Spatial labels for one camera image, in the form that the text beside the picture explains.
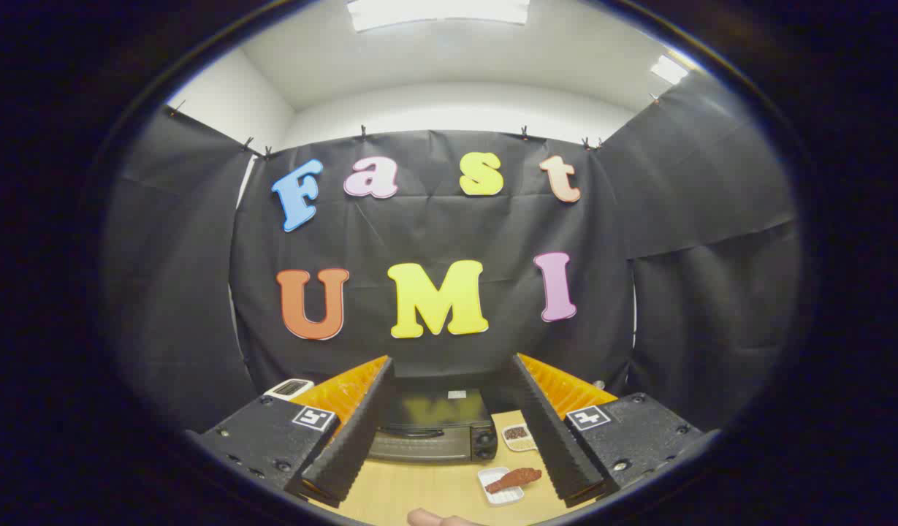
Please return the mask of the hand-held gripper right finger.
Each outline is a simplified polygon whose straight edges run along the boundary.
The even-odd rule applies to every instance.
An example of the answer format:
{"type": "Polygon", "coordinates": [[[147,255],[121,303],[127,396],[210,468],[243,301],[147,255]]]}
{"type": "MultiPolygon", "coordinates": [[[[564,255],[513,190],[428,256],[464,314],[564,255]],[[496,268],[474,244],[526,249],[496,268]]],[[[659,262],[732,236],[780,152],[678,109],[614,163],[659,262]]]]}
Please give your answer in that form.
{"type": "Polygon", "coordinates": [[[616,397],[522,354],[506,369],[506,392],[568,507],[639,486],[716,437],[715,430],[700,430],[649,394],[616,397]]]}

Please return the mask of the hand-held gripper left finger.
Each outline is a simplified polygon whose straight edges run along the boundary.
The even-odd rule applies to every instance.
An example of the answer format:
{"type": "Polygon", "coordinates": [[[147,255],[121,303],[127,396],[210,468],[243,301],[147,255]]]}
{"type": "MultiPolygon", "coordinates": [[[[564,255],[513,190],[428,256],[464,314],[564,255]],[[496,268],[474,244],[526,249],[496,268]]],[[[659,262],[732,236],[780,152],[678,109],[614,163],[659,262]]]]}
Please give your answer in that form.
{"type": "Polygon", "coordinates": [[[259,486],[338,507],[368,458],[392,387],[391,357],[376,357],[319,384],[285,380],[189,437],[259,486]]]}

